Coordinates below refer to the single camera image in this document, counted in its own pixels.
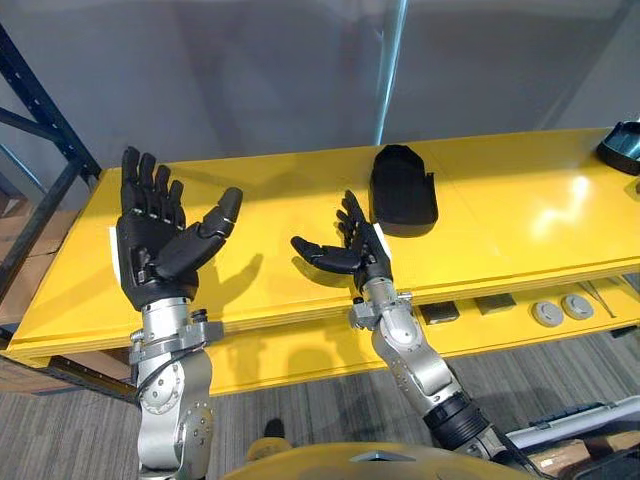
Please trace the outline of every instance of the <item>gray wall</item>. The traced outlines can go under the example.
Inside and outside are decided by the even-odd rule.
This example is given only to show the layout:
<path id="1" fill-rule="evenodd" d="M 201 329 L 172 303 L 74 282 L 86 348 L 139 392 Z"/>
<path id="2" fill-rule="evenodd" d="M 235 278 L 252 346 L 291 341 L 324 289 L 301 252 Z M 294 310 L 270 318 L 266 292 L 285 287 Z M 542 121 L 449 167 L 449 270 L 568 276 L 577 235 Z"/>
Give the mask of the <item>gray wall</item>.
<path id="1" fill-rule="evenodd" d="M 128 144 L 178 161 L 371 143 L 387 8 L 4 0 L 0 18 L 110 167 Z M 610 125 L 639 108 L 639 31 L 624 0 L 414 0 L 383 141 Z M 0 104 L 20 111 L 4 82 Z M 0 142 L 45 185 L 62 168 L 47 142 L 7 127 Z"/>

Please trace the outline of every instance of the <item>black cylinder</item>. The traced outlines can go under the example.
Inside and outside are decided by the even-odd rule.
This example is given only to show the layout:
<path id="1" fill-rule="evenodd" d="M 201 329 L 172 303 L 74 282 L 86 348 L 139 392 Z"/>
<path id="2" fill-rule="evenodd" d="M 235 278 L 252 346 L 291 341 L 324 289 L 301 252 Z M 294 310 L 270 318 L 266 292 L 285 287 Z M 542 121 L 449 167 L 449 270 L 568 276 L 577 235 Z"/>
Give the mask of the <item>black cylinder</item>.
<path id="1" fill-rule="evenodd" d="M 480 409 L 458 392 L 424 416 L 424 422 L 442 448 L 455 450 L 489 426 Z"/>

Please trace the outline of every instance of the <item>black object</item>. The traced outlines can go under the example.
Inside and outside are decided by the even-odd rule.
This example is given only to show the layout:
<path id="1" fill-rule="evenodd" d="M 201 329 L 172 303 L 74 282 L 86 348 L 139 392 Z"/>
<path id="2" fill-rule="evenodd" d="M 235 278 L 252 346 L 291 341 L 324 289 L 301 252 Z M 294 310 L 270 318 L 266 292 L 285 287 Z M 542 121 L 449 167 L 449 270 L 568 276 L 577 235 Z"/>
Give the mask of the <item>black object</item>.
<path id="1" fill-rule="evenodd" d="M 509 310 L 516 306 L 516 301 L 510 293 L 498 293 L 486 297 L 474 298 L 476 306 L 482 315 L 489 315 L 502 310 Z"/>
<path id="2" fill-rule="evenodd" d="M 618 122 L 597 146 L 596 153 L 610 167 L 640 175 L 640 122 Z"/>
<path id="3" fill-rule="evenodd" d="M 373 163 L 371 215 L 389 235 L 415 237 L 433 228 L 438 204 L 433 173 L 406 145 L 387 145 Z"/>
<path id="4" fill-rule="evenodd" d="M 291 239 L 293 248 L 320 270 L 353 274 L 358 290 L 374 277 L 393 280 L 389 257 L 351 190 L 345 192 L 342 206 L 346 213 L 338 210 L 337 216 L 338 230 L 344 235 L 344 248 L 320 246 L 297 236 Z"/>
<path id="5" fill-rule="evenodd" d="M 156 159 L 133 147 L 122 157 L 122 215 L 116 225 L 120 283 L 136 310 L 171 297 L 193 300 L 198 288 L 196 270 L 213 257 L 231 234 L 240 211 L 242 191 L 227 189 L 218 205 L 185 228 L 180 197 L 182 183 Z"/>
<path id="6" fill-rule="evenodd" d="M 60 176 L 36 207 L 0 266 L 0 302 L 9 291 L 31 248 L 76 177 L 87 184 L 100 176 L 100 166 L 80 141 L 0 25 L 0 73 L 35 121 L 0 108 L 0 122 L 50 140 L 68 160 Z"/>
<path id="7" fill-rule="evenodd" d="M 279 418 L 272 418 L 264 427 L 264 437 L 284 438 L 284 423 Z"/>
<path id="8" fill-rule="evenodd" d="M 207 309 L 201 308 L 200 310 L 191 312 L 191 320 L 193 321 L 193 323 L 208 322 L 209 319 L 207 318 Z"/>
<path id="9" fill-rule="evenodd" d="M 447 450 L 455 450 L 489 426 L 480 409 L 463 392 L 433 408 L 425 415 L 424 422 Z"/>
<path id="10" fill-rule="evenodd" d="M 427 324 L 452 322 L 460 318 L 458 307 L 456 307 L 456 303 L 452 301 L 428 303 L 426 305 L 420 305 L 418 308 L 420 308 Z"/>
<path id="11" fill-rule="evenodd" d="M 628 327 L 616 328 L 615 330 L 610 330 L 609 333 L 613 338 L 624 337 L 625 335 L 629 335 L 632 332 L 635 332 L 638 329 L 637 325 L 630 325 Z"/>
<path id="12" fill-rule="evenodd" d="M 622 450 L 593 463 L 570 467 L 568 471 L 563 472 L 561 478 L 566 480 L 601 480 L 606 478 L 639 480 L 640 448 Z"/>

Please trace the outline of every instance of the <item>robotic hand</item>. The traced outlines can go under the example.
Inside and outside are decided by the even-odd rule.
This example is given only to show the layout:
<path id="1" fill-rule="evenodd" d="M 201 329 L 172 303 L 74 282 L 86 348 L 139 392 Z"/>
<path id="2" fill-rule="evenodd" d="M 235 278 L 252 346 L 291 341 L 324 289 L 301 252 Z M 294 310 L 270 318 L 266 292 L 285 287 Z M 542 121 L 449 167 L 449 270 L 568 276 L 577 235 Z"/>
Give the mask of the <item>robotic hand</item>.
<path id="1" fill-rule="evenodd" d="M 142 410 L 138 436 L 141 479 L 204 478 L 213 415 L 212 366 L 205 345 L 223 336 L 205 310 L 189 315 L 197 270 L 231 234 L 242 191 L 229 188 L 203 221 L 185 228 L 183 186 L 168 188 L 169 168 L 127 148 L 122 159 L 122 215 L 116 226 L 120 283 L 143 328 L 131 335 L 130 363 L 137 367 Z"/>
<path id="2" fill-rule="evenodd" d="M 373 332 L 375 351 L 443 448 L 535 472 L 526 456 L 482 416 L 427 343 L 413 316 L 411 295 L 396 292 L 390 259 L 351 191 L 346 191 L 342 206 L 346 213 L 338 210 L 337 215 L 344 248 L 320 246 L 300 237 L 291 239 L 293 248 L 321 270 L 353 274 L 364 298 L 353 301 L 351 326 Z"/>

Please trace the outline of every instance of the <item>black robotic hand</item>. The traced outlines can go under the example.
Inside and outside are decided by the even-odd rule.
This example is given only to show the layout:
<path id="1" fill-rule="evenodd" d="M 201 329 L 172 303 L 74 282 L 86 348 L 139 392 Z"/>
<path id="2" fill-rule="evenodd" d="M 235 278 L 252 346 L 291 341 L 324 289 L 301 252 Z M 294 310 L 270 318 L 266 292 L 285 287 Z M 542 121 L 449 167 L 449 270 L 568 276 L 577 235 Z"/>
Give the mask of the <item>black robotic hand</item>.
<path id="1" fill-rule="evenodd" d="M 293 248 L 320 270 L 353 274 L 358 290 L 374 277 L 393 280 L 389 257 L 351 190 L 345 192 L 342 206 L 346 213 L 338 210 L 337 215 L 338 229 L 344 235 L 344 248 L 320 246 L 301 237 L 291 239 Z"/>
<path id="2" fill-rule="evenodd" d="M 122 215 L 116 226 L 120 283 L 136 310 L 171 297 L 193 300 L 197 270 L 213 257 L 231 234 L 242 191 L 227 189 L 218 205 L 185 229 L 180 197 L 183 185 L 156 159 L 128 147 L 122 157 Z"/>

